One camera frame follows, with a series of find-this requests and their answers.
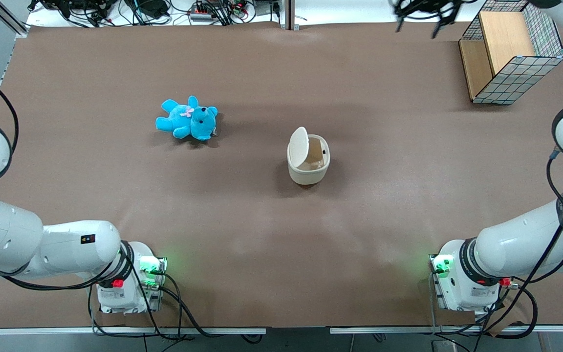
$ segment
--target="power strip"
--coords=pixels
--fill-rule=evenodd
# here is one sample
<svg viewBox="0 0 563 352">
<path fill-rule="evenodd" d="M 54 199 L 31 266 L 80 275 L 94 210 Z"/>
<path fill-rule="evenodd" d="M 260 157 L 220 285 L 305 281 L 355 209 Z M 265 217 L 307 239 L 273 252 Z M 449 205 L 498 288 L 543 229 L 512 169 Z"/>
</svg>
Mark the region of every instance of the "power strip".
<svg viewBox="0 0 563 352">
<path fill-rule="evenodd" d="M 212 22 L 214 18 L 212 18 L 212 14 L 208 13 L 206 9 L 199 9 L 195 2 L 193 6 L 190 7 L 190 20 L 192 20 L 192 22 Z"/>
</svg>

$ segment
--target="trash can lid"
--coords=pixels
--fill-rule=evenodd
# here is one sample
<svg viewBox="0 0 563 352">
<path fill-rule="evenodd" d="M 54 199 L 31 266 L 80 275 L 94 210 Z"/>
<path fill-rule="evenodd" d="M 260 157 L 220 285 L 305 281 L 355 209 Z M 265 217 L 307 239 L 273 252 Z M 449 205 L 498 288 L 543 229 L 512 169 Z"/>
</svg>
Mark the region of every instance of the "trash can lid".
<svg viewBox="0 0 563 352">
<path fill-rule="evenodd" d="M 308 158 L 308 150 L 310 150 L 308 131 L 305 127 L 299 127 L 292 133 L 290 143 L 288 143 L 288 151 L 290 153 L 290 160 L 288 162 L 290 162 L 290 165 L 299 167 Z"/>
</svg>

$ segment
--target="pink bow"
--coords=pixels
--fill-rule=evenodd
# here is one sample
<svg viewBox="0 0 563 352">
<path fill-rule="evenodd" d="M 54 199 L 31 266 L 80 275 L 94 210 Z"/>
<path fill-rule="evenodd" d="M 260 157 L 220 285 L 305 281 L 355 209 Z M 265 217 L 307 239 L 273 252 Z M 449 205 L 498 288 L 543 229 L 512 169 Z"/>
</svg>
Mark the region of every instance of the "pink bow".
<svg viewBox="0 0 563 352">
<path fill-rule="evenodd" d="M 186 117 L 190 117 L 190 116 L 191 116 L 191 115 L 190 115 L 190 113 L 192 113 L 193 111 L 194 111 L 194 109 L 193 109 L 193 108 L 191 108 L 191 107 L 187 107 L 187 108 L 186 108 L 186 112 L 185 112 L 185 113 L 181 113 L 181 114 L 179 114 L 179 116 L 186 116 Z"/>
</svg>

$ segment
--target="table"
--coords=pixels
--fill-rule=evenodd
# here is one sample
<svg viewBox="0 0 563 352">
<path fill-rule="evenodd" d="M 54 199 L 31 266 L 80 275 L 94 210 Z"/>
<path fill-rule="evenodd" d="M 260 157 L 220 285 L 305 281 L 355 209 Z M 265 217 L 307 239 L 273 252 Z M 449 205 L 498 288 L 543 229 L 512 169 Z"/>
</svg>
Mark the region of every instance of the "table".
<svg viewBox="0 0 563 352">
<path fill-rule="evenodd" d="M 35 27 L 2 85 L 22 124 L 0 199 L 44 223 L 109 220 L 147 243 L 202 326 L 427 326 L 428 255 L 552 199 L 543 171 L 563 65 L 511 107 L 475 106 L 456 43 L 465 25 L 436 40 L 432 24 Z M 222 114 L 206 145 L 154 129 L 161 102 L 189 94 Z M 6 131 L 8 118 L 0 101 Z M 310 189 L 284 158 L 300 125 L 331 149 Z M 563 158 L 554 178 L 563 188 Z M 563 274 L 532 292 L 539 323 L 563 325 Z M 157 314 L 175 317 L 168 303 Z M 0 328 L 88 323 L 85 292 L 0 279 Z"/>
<path fill-rule="evenodd" d="M 192 5 L 192 0 L 172 0 L 175 7 L 178 9 L 189 9 Z M 483 1 L 479 0 L 474 4 L 466 4 L 461 7 L 458 13 L 458 22 L 470 22 L 479 9 L 483 5 Z M 122 16 L 118 13 L 118 7 L 121 8 Z M 396 22 L 397 18 L 393 14 L 393 8 L 388 2 L 383 0 L 362 0 L 362 2 L 349 2 L 345 0 L 302 0 L 296 2 L 296 14 L 301 16 L 297 18 L 297 24 L 300 26 L 307 26 L 311 24 L 325 24 L 325 23 L 354 23 L 354 22 Z M 281 17 L 283 22 L 283 6 L 281 7 Z M 171 21 L 166 25 L 206 25 L 205 22 L 190 23 L 185 16 L 179 18 L 183 14 L 174 8 L 169 9 L 171 14 Z M 132 12 L 127 5 L 122 4 L 122 1 L 112 5 L 109 18 L 112 18 L 114 24 L 123 25 L 128 24 L 125 18 L 131 21 Z M 266 15 L 257 16 L 253 22 L 268 22 L 270 16 Z M 276 16 L 273 15 L 273 20 L 277 21 Z M 435 22 L 434 20 L 406 20 L 406 22 Z M 32 26 L 42 27 L 72 27 L 75 24 L 65 21 L 57 11 L 49 11 L 44 9 L 40 4 L 36 6 L 36 10 L 29 14 L 27 24 Z"/>
</svg>

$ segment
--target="wooden board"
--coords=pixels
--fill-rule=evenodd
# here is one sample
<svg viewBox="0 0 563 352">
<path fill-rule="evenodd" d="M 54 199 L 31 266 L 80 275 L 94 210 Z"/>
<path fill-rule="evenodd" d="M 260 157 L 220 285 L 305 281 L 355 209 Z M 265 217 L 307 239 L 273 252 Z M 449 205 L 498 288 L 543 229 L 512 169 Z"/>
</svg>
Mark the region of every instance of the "wooden board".
<svg viewBox="0 0 563 352">
<path fill-rule="evenodd" d="M 493 75 L 514 56 L 536 55 L 522 13 L 482 11 L 479 22 Z"/>
<path fill-rule="evenodd" d="M 485 42 L 483 40 L 460 40 L 460 54 L 462 54 L 469 96 L 473 100 L 492 79 Z"/>
</svg>

